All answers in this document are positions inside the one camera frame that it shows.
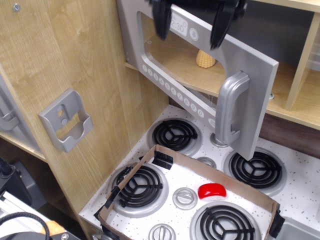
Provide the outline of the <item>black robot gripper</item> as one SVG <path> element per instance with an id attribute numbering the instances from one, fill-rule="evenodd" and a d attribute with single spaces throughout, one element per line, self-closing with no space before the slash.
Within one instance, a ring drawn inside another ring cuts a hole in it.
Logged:
<path id="1" fill-rule="evenodd" d="M 212 50 L 221 46 L 233 19 L 242 17 L 248 5 L 246 0 L 150 0 L 149 3 L 152 5 L 155 31 L 163 41 L 170 31 L 172 5 L 181 8 L 218 10 L 210 35 Z"/>

